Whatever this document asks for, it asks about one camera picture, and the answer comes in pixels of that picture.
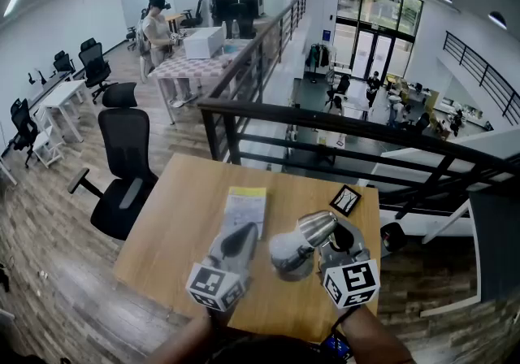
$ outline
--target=black cap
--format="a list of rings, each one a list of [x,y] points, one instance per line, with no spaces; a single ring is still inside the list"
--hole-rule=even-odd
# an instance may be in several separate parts
[[[149,4],[162,10],[166,6],[166,0],[149,0]]]

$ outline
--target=wooden floor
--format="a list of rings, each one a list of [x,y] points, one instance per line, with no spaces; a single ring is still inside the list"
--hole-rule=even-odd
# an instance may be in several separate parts
[[[121,46],[108,59],[112,80],[138,82],[136,99],[150,117],[149,160],[157,175],[175,152],[210,157],[195,106],[176,110],[177,123],[169,125],[155,87],[139,81],[137,54]],[[143,362],[187,319],[115,281],[111,269],[121,243],[90,224],[97,198],[80,188],[67,193],[82,167],[90,168],[89,178],[102,190],[114,178],[96,119],[86,104],[79,109],[84,142],[64,128],[65,159],[49,170],[36,158],[25,170],[25,152],[6,157],[19,183],[13,187],[0,178],[0,262],[11,275],[11,292],[0,288],[0,306],[16,315],[12,342],[20,353],[35,353],[49,364],[60,357],[73,363]],[[475,292],[471,239],[436,239],[426,247],[412,240],[383,259],[381,281],[379,317],[419,363],[503,362],[505,346],[520,336],[511,325],[520,297],[419,318],[421,309]]]

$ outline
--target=checkered tablecloth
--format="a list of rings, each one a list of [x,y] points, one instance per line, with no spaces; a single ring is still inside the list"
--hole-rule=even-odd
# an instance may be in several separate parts
[[[164,78],[216,78],[222,75],[225,67],[250,43],[250,40],[226,40],[226,45],[235,46],[230,54],[217,54],[210,59],[188,59],[184,47],[161,63],[150,74],[158,79]]]

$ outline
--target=glass door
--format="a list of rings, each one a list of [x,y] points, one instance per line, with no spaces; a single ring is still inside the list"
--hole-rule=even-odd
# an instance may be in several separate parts
[[[371,59],[372,43],[374,42],[374,33],[359,32],[357,40],[356,56],[352,69],[352,77],[365,78],[366,68]]]
[[[388,54],[390,53],[392,38],[378,35],[376,42],[374,52],[372,53],[373,55],[370,57],[372,65],[368,76],[372,75],[375,71],[379,73],[379,76],[383,75],[384,65],[387,62]]]

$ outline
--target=metal railing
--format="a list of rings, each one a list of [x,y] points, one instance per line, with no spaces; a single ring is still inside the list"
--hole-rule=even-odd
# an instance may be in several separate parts
[[[275,18],[267,21],[256,37],[226,68],[208,97],[238,102],[262,102],[263,90],[271,78],[287,44],[293,39],[306,12],[307,0],[292,0]],[[226,127],[221,116],[202,110],[202,118],[213,159],[222,160],[228,151]],[[244,127],[245,118],[237,120]]]
[[[520,124],[520,96],[495,68],[450,32],[446,32],[443,50],[479,82],[511,125]]]
[[[434,137],[421,136],[412,132],[404,132],[358,119],[350,119],[339,115],[302,110],[292,107],[272,106],[258,102],[235,102],[218,98],[201,100],[199,107],[211,116],[219,116],[225,126],[225,138],[228,143],[229,161],[240,165],[242,159],[252,159],[283,167],[295,167],[307,171],[317,171],[339,177],[367,179],[383,184],[397,185],[400,188],[391,192],[379,192],[379,202],[384,209],[397,211],[396,218],[401,219],[407,213],[450,215],[466,199],[467,189],[473,184],[498,185],[493,178],[501,173],[512,176],[520,174],[517,159],[503,160],[478,150],[441,141]],[[253,119],[283,125],[296,125],[300,128],[311,128],[344,135],[363,137],[375,141],[383,141],[394,145],[413,147],[442,157],[437,166],[384,158],[362,152],[337,149],[324,145],[282,140],[268,136],[247,134],[237,127],[238,119]],[[379,163],[390,167],[405,168],[409,171],[427,172],[429,176],[424,182],[403,179],[398,176],[376,175],[359,170],[345,170],[334,166],[323,166],[319,162],[302,162],[289,158],[277,158],[265,154],[253,154],[242,151],[241,141],[263,143],[312,152],[320,156],[337,156]],[[473,163],[470,171],[450,170],[453,162],[460,160]]]

